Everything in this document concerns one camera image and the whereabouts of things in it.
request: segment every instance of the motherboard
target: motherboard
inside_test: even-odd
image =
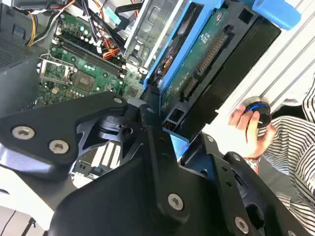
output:
[[[98,55],[84,21],[63,14],[55,36],[49,53],[41,56],[38,106],[104,91],[125,99],[140,97],[139,74],[126,68],[119,56],[109,60]]]

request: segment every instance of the ventilation grille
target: ventilation grille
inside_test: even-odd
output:
[[[0,67],[9,66],[30,54],[31,52],[26,47],[21,46],[21,43],[17,44],[14,41],[10,42],[9,40],[0,38]]]

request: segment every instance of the person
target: person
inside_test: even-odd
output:
[[[315,236],[315,83],[302,104],[305,119],[282,116],[258,131],[259,112],[244,114],[242,105],[230,117],[228,125],[236,130],[239,154],[258,173],[265,158],[274,168],[290,177],[299,199],[276,193],[286,208],[306,230]]]

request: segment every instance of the watch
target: watch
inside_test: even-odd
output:
[[[259,163],[260,163],[260,157],[258,157],[257,159],[252,159],[252,158],[244,158],[246,163],[249,164],[249,166],[252,169],[255,169]]]

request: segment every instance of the finger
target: finger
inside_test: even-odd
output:
[[[277,132],[277,130],[272,124],[269,124],[266,127],[266,133],[265,133],[265,135],[263,136],[263,139],[262,139],[262,144],[263,144],[263,147],[265,149],[267,149],[268,146],[271,144],[271,142],[272,142],[276,132]]]
[[[238,110],[236,110],[233,115],[231,115],[230,121],[229,121],[230,126],[237,126],[238,125],[238,123],[240,122],[240,119],[242,117],[242,114],[245,111],[245,108],[246,107],[244,105],[241,105],[240,108]]]
[[[247,143],[249,145],[256,146],[257,144],[257,128],[258,128],[259,116],[260,116],[259,112],[255,111],[250,120],[250,124],[248,125],[246,137],[247,137]]]
[[[247,126],[252,118],[252,111],[247,112],[246,114],[242,115],[240,122],[237,125],[237,129],[246,131]]]

